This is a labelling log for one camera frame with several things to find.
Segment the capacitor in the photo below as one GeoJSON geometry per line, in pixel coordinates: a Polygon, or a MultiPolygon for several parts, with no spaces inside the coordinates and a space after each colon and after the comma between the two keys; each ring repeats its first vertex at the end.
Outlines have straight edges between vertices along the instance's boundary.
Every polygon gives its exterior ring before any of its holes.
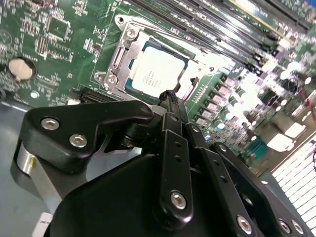
{"type": "Polygon", "coordinates": [[[250,129],[246,130],[246,133],[252,142],[257,139],[256,134],[253,131],[251,131],[250,129]]]}
{"type": "Polygon", "coordinates": [[[29,80],[37,73],[35,64],[24,57],[11,58],[8,69],[18,81],[29,80]]]}
{"type": "Polygon", "coordinates": [[[242,110],[242,105],[238,100],[236,100],[234,97],[230,99],[230,103],[233,106],[234,109],[236,110],[242,110]]]}
{"type": "Polygon", "coordinates": [[[215,125],[219,130],[223,130],[225,128],[224,122],[220,119],[215,121],[215,125]]]}
{"type": "Polygon", "coordinates": [[[255,126],[257,124],[257,121],[254,119],[254,117],[251,114],[247,114],[246,119],[249,121],[249,123],[252,126],[255,126]]]}
{"type": "Polygon", "coordinates": [[[234,117],[233,113],[230,112],[228,109],[224,109],[222,111],[222,114],[226,120],[231,120],[234,117]]]}
{"type": "Polygon", "coordinates": [[[292,74],[293,74],[293,77],[297,78],[298,80],[303,82],[305,85],[311,83],[311,81],[312,81],[312,77],[310,77],[304,73],[293,72],[292,74]]]}
{"type": "Polygon", "coordinates": [[[248,99],[248,93],[244,91],[243,89],[238,90],[237,94],[241,97],[243,101],[248,99]]]}
{"type": "Polygon", "coordinates": [[[204,138],[207,142],[210,141],[212,139],[211,133],[209,131],[206,131],[204,133],[204,138]]]}

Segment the cable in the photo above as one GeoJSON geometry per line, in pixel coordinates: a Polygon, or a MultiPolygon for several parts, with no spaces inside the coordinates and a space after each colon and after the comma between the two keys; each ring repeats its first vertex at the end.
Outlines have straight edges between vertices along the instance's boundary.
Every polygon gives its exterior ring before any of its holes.
{"type": "Polygon", "coordinates": [[[301,95],[302,97],[304,98],[308,108],[310,109],[311,113],[312,113],[312,116],[313,116],[313,120],[314,120],[314,123],[316,124],[316,116],[315,116],[315,113],[314,113],[314,108],[313,108],[313,104],[312,102],[308,99],[307,97],[307,94],[305,93],[305,91],[301,88],[300,89],[300,92],[301,92],[301,95]]]}
{"type": "Polygon", "coordinates": [[[314,164],[314,171],[316,172],[316,148],[313,153],[313,164],[314,164]]]}

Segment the black bracket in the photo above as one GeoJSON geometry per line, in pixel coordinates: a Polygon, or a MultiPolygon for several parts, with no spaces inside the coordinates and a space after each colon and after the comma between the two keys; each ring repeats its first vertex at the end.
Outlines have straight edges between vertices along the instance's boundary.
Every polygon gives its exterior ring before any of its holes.
{"type": "Polygon", "coordinates": [[[249,211],[265,236],[307,237],[299,220],[225,144],[216,143],[211,149],[222,158],[238,193],[251,201],[249,211]]]}
{"type": "Polygon", "coordinates": [[[196,159],[205,178],[214,187],[231,236],[258,236],[221,157],[208,149],[202,132],[194,124],[188,123],[185,128],[190,157],[196,159]]]}
{"type": "Polygon", "coordinates": [[[80,104],[28,111],[20,131],[26,150],[46,160],[58,169],[80,172],[96,152],[98,137],[112,137],[131,123],[149,123],[152,110],[140,101],[80,104]],[[45,129],[42,121],[53,118],[58,122],[55,130],[45,129]],[[74,134],[84,136],[87,144],[78,148],[70,143],[74,134]]]}

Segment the bolt head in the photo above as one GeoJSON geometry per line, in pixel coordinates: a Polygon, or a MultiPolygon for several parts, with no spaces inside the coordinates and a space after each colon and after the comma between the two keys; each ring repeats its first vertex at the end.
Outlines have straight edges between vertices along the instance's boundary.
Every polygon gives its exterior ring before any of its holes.
{"type": "Polygon", "coordinates": [[[250,223],[242,216],[237,216],[237,222],[239,227],[248,235],[252,233],[252,228],[250,223]]]}
{"type": "Polygon", "coordinates": [[[130,40],[133,40],[136,38],[136,31],[134,29],[128,29],[126,31],[126,37],[129,38],[130,40]]]}
{"type": "Polygon", "coordinates": [[[171,202],[180,210],[184,209],[187,205],[185,198],[178,192],[171,194],[171,202]]]}
{"type": "Polygon", "coordinates": [[[44,118],[40,123],[47,130],[56,130],[59,128],[59,122],[53,118],[44,118]]]}
{"type": "Polygon", "coordinates": [[[226,147],[224,147],[223,145],[219,145],[219,148],[223,151],[223,152],[226,152],[226,147]]]}
{"type": "Polygon", "coordinates": [[[87,139],[83,135],[74,134],[69,138],[69,142],[74,147],[83,148],[87,145],[87,139]]]}
{"type": "Polygon", "coordinates": [[[292,224],[298,233],[300,233],[301,235],[304,234],[302,227],[296,221],[292,220],[292,224]]]}
{"type": "Polygon", "coordinates": [[[289,228],[289,226],[283,220],[279,220],[279,223],[280,223],[282,229],[284,229],[285,232],[287,232],[288,234],[291,233],[291,229],[289,228]]]}
{"type": "Polygon", "coordinates": [[[195,127],[194,125],[192,126],[192,129],[193,129],[194,132],[198,132],[199,131],[198,128],[195,127]]]}

